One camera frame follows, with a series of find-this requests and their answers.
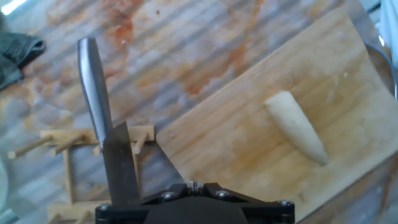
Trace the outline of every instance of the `wooden dowel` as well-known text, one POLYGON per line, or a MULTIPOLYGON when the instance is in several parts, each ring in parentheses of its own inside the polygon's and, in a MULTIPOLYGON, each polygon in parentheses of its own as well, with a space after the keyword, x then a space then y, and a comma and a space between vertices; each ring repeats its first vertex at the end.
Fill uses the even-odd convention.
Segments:
POLYGON ((47 224, 54 224, 56 223, 59 219, 61 218, 61 215, 59 213, 55 214, 48 222, 47 224))
POLYGON ((136 171, 136 179, 137 179, 137 187, 138 187, 138 194, 141 196, 141 177, 139 175, 139 164, 138 164, 138 157, 134 153, 132 154, 132 159, 134 161, 134 170, 136 171))
POLYGON ((90 215, 90 211, 83 212, 83 214, 81 214, 81 217, 75 222, 75 224, 82 224, 90 215))
POLYGON ((93 155, 99 156, 99 155, 101 155, 101 153, 102 153, 102 147, 99 144, 99 145, 95 146, 95 148, 93 149, 93 155))
POLYGON ((143 134, 137 141, 136 146, 132 149, 133 154, 139 154, 141 152, 142 147, 147 141, 148 133, 143 134))
POLYGON ((51 141, 52 139, 53 139, 53 136, 48 135, 48 136, 42 137, 39 140, 32 142, 29 145, 24 146, 16 151, 8 152, 7 153, 8 159, 15 159, 19 156, 22 156, 25 153, 29 152, 30 150, 37 148, 37 147, 43 145, 44 143, 51 141))
POLYGON ((72 168, 71 168, 71 160, 69 149, 66 149, 62 152, 63 156, 63 164, 65 166, 65 190, 67 191, 67 202, 70 205, 73 205, 73 182, 72 182, 72 168))
POLYGON ((85 138, 85 135, 80 134, 77 137, 73 138, 72 140, 70 140, 60 146, 57 146, 55 149, 51 149, 50 156, 56 156, 56 155, 60 154, 62 151, 74 146, 76 144, 76 142, 84 140, 84 138, 85 138))

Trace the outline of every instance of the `white root vegetable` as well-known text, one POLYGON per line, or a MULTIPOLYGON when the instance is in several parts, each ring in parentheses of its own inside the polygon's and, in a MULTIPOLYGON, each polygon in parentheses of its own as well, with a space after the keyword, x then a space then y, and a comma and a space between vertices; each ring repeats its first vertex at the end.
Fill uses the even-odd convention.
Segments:
POLYGON ((321 165, 328 164, 321 140, 289 91, 280 91, 264 105, 293 146, 321 165))

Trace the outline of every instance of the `wooden peg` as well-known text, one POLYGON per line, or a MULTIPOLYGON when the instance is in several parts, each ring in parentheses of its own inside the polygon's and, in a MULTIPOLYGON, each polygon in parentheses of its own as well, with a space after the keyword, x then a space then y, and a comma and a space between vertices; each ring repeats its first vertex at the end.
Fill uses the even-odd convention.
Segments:
POLYGON ((56 213, 48 222, 47 224, 54 224, 57 221, 59 221, 59 219, 61 219, 61 215, 59 213, 56 213))
POLYGON ((37 147, 43 145, 46 142, 51 141, 53 138, 54 137, 52 135, 47 135, 47 136, 44 136, 44 137, 40 138, 39 140, 37 140, 35 142, 32 142, 29 145, 24 146, 24 147, 22 147, 22 148, 20 148, 20 149, 18 149, 16 151, 8 152, 7 153, 8 159, 15 159, 15 158, 17 158, 19 156, 22 156, 25 153, 29 152, 30 150, 32 150, 34 148, 37 148, 37 147))
POLYGON ((136 146, 134 146, 132 149, 133 154, 139 154, 141 152, 141 149, 144 146, 145 142, 147 141, 147 138, 148 138, 148 133, 145 133, 141 137, 139 137, 136 146))
POLYGON ((95 146, 95 148, 93 149, 93 155, 99 156, 99 155, 101 155, 101 153, 102 153, 102 147, 99 144, 99 145, 95 146))
POLYGON ((71 168, 71 160, 70 160, 70 153, 69 149, 66 149, 62 152, 63 156, 63 164, 65 166, 65 190, 67 192, 67 202, 70 205, 73 205, 73 182, 72 182, 72 168, 71 168))
POLYGON ((90 217, 91 212, 85 211, 81 214, 81 217, 75 222, 75 224, 82 224, 88 217, 90 217))
POLYGON ((84 134, 79 134, 77 137, 73 138, 72 140, 57 146, 55 149, 50 150, 50 156, 56 156, 60 154, 62 151, 74 146, 77 142, 84 140, 85 135, 84 134))

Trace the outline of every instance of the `wooden dish rack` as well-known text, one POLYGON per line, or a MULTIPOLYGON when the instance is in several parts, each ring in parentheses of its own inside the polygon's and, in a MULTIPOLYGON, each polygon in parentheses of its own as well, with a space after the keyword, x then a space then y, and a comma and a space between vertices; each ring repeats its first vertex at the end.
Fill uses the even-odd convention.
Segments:
MULTIPOLYGON (((137 177, 138 191, 141 191, 141 181, 137 155, 140 153, 146 141, 155 140, 154 126, 131 126, 128 127, 131 141, 132 157, 137 177)), ((62 153, 65 166, 65 190, 67 193, 66 203, 55 203, 47 209, 48 224, 62 220, 76 220, 76 224, 82 224, 87 219, 94 218, 94 210, 98 205, 110 203, 110 200, 76 202, 73 198, 72 169, 69 148, 74 145, 96 144, 93 155, 101 155, 102 148, 96 139, 94 129, 55 129, 40 132, 40 139, 34 141, 18 150, 9 151, 9 159, 17 159, 27 152, 41 145, 55 146, 49 150, 53 157, 62 153)))

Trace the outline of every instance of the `rust stain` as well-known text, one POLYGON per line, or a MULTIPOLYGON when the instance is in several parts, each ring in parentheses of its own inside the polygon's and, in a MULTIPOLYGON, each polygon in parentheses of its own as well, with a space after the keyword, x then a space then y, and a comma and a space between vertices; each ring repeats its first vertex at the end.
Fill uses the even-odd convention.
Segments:
POLYGON ((253 13, 250 16, 248 26, 246 27, 245 31, 250 31, 254 27, 254 25, 257 22, 257 17, 259 15, 259 13, 261 12, 261 6, 263 4, 264 4, 264 0, 256 0, 256 2, 254 3, 253 13))
POLYGON ((71 73, 71 68, 66 68, 62 71, 61 77, 60 77, 60 85, 61 86, 68 86, 72 84, 73 78, 70 75, 71 73))
POLYGON ((312 19, 318 18, 326 9, 330 3, 328 0, 317 1, 306 13, 312 19))
POLYGON ((190 95, 198 95, 201 89, 209 84, 211 79, 221 77, 222 74, 228 71, 230 66, 233 68, 233 77, 240 76, 249 66, 245 61, 247 44, 247 41, 242 41, 238 47, 228 52, 226 58, 221 57, 216 59, 211 64, 206 65, 206 68, 197 75, 190 76, 190 73, 193 71, 190 69, 187 70, 187 66, 185 66, 183 68, 186 70, 184 74, 188 77, 183 79, 185 91, 190 95))
MULTIPOLYGON (((254 10, 244 30, 245 34, 248 34, 256 24, 258 15, 261 12, 261 6, 264 4, 265 4, 264 0, 256 0, 256 2, 254 3, 254 10)), ((230 16, 233 15, 231 9, 228 8, 227 12, 230 16)), ((224 59, 223 62, 215 60, 211 65, 207 65, 206 66, 207 68, 205 68, 203 72, 200 72, 200 74, 195 75, 194 77, 188 77, 184 79, 183 85, 185 91, 187 91, 190 95, 198 95, 201 89, 209 84, 211 79, 219 78, 220 76, 222 76, 222 74, 228 71, 230 66, 233 66, 234 78, 242 75, 242 73, 246 71, 250 66, 250 64, 245 59, 246 52, 248 49, 248 43, 249 43, 249 37, 245 36, 244 40, 241 42, 241 44, 238 47, 228 52, 228 56, 226 59, 224 59)))
POLYGON ((124 49, 127 44, 131 44, 134 40, 134 23, 132 22, 134 16, 143 5, 143 0, 104 0, 105 8, 109 8, 109 15, 112 19, 117 18, 119 22, 115 27, 110 28, 106 33, 119 49, 124 49), (133 12, 129 15, 123 13, 119 8, 134 6, 133 12))

